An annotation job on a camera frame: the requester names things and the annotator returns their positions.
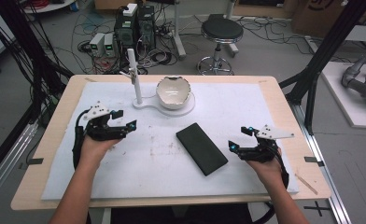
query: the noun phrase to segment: human hand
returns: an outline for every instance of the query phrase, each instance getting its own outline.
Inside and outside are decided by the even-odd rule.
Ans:
[[[269,188],[275,184],[283,184],[282,182],[282,170],[279,161],[273,158],[271,161],[259,162],[259,161],[246,161],[259,177],[261,183],[265,188]]]
[[[107,151],[119,141],[121,141],[121,139],[96,141],[86,135],[81,147],[80,162],[78,165],[84,164],[88,167],[97,169]]]

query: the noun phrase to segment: white stand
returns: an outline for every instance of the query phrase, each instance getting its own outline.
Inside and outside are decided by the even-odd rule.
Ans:
[[[136,99],[133,100],[134,107],[136,109],[154,108],[160,111],[160,113],[174,118],[182,117],[189,114],[195,107],[195,96],[193,93],[191,93],[191,97],[187,102],[187,104],[183,108],[177,110],[171,110],[160,105],[159,98],[157,97],[157,95],[150,97],[143,97],[142,100],[143,100],[142,104],[138,104]]]
[[[134,91],[136,93],[136,102],[142,104],[142,92],[140,91],[139,75],[137,74],[136,59],[134,57],[134,50],[127,49],[128,60],[130,61],[130,77],[134,84]]]

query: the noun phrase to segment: black smartphone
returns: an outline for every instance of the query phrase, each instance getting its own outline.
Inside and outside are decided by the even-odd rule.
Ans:
[[[203,171],[204,175],[210,175],[228,162],[227,158],[198,123],[193,123],[182,131],[177,132],[176,136]]]

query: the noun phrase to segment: white paper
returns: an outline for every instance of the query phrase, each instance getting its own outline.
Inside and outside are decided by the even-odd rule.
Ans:
[[[154,95],[156,86],[157,83],[142,83],[142,95]],[[74,173],[72,147],[77,116],[97,101],[109,109],[124,110],[123,118],[109,121],[110,126],[124,126],[137,119],[137,130],[106,153],[94,179],[93,199],[266,193],[256,173],[228,148],[228,140],[241,147],[257,145],[255,137],[241,133],[242,126],[274,126],[260,86],[191,83],[191,90],[196,100],[194,109],[184,117],[170,118],[156,109],[134,109],[134,86],[129,83],[88,83],[56,152],[42,199],[62,198]],[[178,131],[194,122],[229,160],[208,176],[204,176],[176,137]],[[86,122],[82,120],[80,125],[85,126]],[[290,173],[288,191],[298,192],[285,156],[284,162]]]

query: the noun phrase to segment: white pole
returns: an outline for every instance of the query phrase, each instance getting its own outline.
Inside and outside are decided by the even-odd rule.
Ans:
[[[140,91],[139,75],[137,74],[136,58],[134,57],[134,50],[127,49],[127,51],[128,51],[128,60],[130,61],[130,76],[134,84],[136,101],[139,105],[141,105],[143,103],[142,92]]]

